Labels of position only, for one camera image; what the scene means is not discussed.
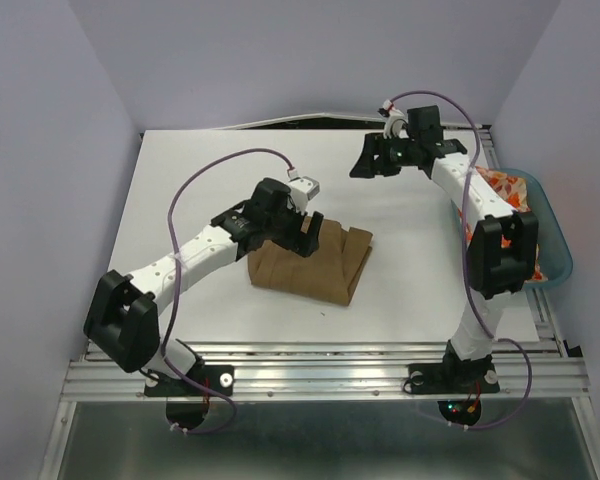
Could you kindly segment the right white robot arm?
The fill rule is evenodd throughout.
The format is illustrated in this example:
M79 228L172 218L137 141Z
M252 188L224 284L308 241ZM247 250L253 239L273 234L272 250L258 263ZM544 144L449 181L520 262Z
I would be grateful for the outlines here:
M467 304L440 366L443 384L462 390L476 378L502 317L500 297L522 289L535 271L539 221L502 199L476 167L478 154L443 134L437 106L400 111L390 100L379 110L382 132L364 138L350 177L391 177L415 167L460 211L463 283Z

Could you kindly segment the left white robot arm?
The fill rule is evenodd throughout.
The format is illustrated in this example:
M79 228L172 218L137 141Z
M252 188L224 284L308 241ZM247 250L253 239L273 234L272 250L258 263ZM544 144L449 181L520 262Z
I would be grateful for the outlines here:
M201 232L153 263L127 274L111 270L95 288L83 331L118 367L154 370L179 393L202 382L200 358L161 333L159 317L175 300L214 271L241 260L265 242L300 257L319 246L321 213L307 213L317 181L261 180L251 197L214 217Z

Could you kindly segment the orange floral skirt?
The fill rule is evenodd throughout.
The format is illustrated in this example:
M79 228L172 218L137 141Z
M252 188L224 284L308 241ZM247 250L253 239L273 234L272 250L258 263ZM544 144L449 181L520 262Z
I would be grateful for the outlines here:
M516 211L531 212L528 198L528 181L520 175L512 175L503 171L487 169L480 166L475 167L476 173L472 175L471 185L474 185L477 175L491 187L491 189ZM467 224L465 229L467 247L471 244L474 227ZM512 240L507 236L501 236L501 247L510 249ZM527 279L526 283L544 283L548 281L547 275L542 271L539 264L540 247L536 244L534 273Z

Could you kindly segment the brown pleated skirt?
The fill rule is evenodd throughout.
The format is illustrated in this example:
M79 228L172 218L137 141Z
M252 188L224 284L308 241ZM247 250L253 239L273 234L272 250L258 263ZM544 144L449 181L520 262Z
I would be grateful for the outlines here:
M247 257L253 286L294 294L339 306L348 306L372 252L373 234L364 229L344 229L335 220L324 220L319 247L300 257L267 241Z

